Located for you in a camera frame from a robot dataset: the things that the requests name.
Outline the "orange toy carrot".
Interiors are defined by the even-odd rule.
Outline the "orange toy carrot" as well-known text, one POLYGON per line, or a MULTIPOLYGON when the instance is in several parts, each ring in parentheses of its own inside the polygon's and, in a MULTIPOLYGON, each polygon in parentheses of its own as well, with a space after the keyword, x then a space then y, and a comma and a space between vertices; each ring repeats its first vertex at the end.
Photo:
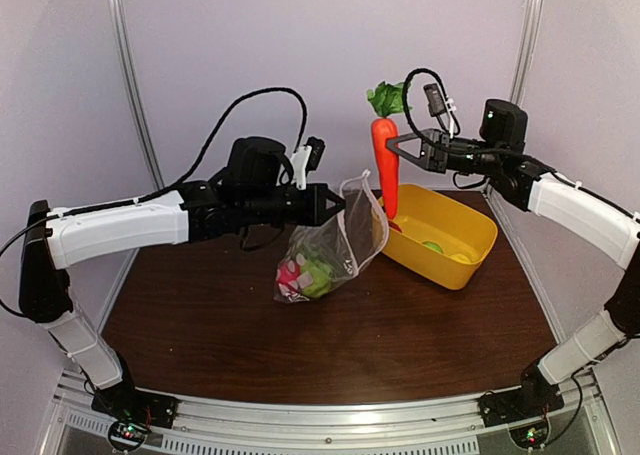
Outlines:
POLYGON ((405 83, 380 82, 375 89, 366 92, 366 98, 376 118, 371 124, 371 138, 379 173, 384 209, 389 220, 398 210, 399 156, 387 147, 387 142, 399 136, 392 115, 404 113, 402 91, 405 83))

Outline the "clear zip top bag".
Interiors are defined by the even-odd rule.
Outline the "clear zip top bag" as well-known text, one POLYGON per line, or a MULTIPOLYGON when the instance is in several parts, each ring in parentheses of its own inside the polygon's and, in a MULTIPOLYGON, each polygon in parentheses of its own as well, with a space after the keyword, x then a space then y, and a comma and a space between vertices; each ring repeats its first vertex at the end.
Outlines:
POLYGON ((278 263, 274 299, 315 301, 358 277, 385 248, 390 227, 369 184, 370 172, 339 185, 343 211, 320 227, 297 227, 278 263))

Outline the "light green toy squash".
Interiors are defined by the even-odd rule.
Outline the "light green toy squash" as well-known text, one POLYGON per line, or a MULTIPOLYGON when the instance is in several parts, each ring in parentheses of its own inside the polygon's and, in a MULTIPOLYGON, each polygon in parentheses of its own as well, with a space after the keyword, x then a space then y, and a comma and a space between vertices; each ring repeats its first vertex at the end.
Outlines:
POLYGON ((332 269, 324 262, 307 262, 300 268, 297 282, 305 297, 309 299, 321 298, 331 289, 332 269))

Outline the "red toy pepper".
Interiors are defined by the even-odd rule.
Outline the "red toy pepper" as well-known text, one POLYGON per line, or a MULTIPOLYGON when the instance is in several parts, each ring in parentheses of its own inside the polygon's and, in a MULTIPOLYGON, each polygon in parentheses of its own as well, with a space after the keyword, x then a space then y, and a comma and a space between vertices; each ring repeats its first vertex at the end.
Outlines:
POLYGON ((298 277, 300 267, 293 260, 282 262, 276 272, 276 284, 283 296, 291 296, 299 293, 298 277))

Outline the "yellow plastic basket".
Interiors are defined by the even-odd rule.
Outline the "yellow plastic basket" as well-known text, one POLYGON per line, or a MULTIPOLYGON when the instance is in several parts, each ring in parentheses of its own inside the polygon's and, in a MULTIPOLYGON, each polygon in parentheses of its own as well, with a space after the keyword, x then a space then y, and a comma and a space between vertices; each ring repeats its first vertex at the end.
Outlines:
POLYGON ((481 212, 444 194, 414 184, 398 188, 398 210, 392 220, 403 232, 390 228, 382 253, 405 268, 449 290, 464 288, 493 249, 496 223, 481 212), (444 253, 423 245, 435 242, 444 253), (466 253, 474 264, 450 258, 466 253))

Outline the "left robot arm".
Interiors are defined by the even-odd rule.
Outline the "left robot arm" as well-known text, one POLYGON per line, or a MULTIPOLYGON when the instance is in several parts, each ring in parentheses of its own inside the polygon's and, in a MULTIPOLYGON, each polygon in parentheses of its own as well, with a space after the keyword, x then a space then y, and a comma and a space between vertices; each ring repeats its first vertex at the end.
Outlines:
POLYGON ((137 417, 143 396, 125 361, 73 301, 68 268, 148 246, 244 236, 252 226, 321 226, 345 208, 327 184, 306 179, 323 151, 314 137, 291 156, 276 140, 246 137, 234 142, 227 165, 206 181, 184 180, 156 194, 73 209, 33 203, 21 258, 22 316, 44 327, 84 371, 99 401, 123 419, 137 417))

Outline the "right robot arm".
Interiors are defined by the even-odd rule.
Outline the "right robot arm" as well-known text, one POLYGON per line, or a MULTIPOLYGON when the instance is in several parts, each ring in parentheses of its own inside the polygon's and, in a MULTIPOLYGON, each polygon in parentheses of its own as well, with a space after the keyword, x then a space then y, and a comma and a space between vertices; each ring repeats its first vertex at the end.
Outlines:
POLYGON ((489 99, 477 140, 428 129, 391 138, 385 145, 426 171, 485 177, 505 201, 566 228, 623 269, 603 309, 523 371, 512 405, 519 415, 530 417, 551 401, 559 383, 638 337, 639 217, 526 155, 527 122, 517 105, 489 99))

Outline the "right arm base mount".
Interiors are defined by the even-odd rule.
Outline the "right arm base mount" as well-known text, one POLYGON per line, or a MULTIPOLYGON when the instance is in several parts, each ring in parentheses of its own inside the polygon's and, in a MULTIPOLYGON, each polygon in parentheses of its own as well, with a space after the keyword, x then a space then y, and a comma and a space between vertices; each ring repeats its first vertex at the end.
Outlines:
POLYGON ((521 388, 502 392, 487 391, 478 398, 478 409, 485 427, 541 418, 564 407, 563 397, 552 394, 546 401, 526 401, 521 388))

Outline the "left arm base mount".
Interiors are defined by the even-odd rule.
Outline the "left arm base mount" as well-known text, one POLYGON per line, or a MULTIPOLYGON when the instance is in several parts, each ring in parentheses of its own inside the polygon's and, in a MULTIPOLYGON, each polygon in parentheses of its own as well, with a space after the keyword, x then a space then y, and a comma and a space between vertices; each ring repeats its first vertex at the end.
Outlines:
POLYGON ((91 402, 92 410, 120 421, 166 429, 173 427, 177 407, 173 396, 138 389, 98 390, 91 402))

